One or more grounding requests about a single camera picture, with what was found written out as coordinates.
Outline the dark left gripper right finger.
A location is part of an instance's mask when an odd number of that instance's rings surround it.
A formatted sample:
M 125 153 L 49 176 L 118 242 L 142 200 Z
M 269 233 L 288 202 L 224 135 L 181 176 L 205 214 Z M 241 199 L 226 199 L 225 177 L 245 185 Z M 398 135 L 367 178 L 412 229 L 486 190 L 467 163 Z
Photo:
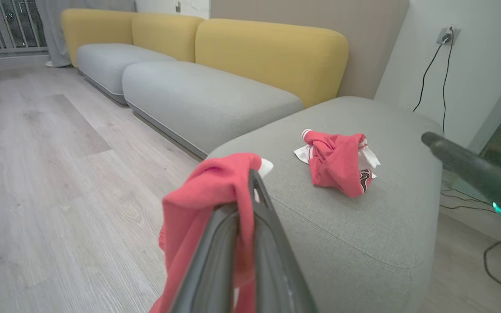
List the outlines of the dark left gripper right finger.
M 259 173 L 249 171 L 254 214 L 257 313 L 317 313 L 286 232 Z

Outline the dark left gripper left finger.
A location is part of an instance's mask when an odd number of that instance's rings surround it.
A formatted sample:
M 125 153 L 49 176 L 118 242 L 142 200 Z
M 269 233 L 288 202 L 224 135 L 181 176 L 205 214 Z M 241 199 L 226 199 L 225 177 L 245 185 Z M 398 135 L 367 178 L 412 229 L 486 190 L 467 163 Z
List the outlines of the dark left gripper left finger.
M 231 313 L 239 212 L 235 203 L 215 208 L 207 222 L 171 313 Z

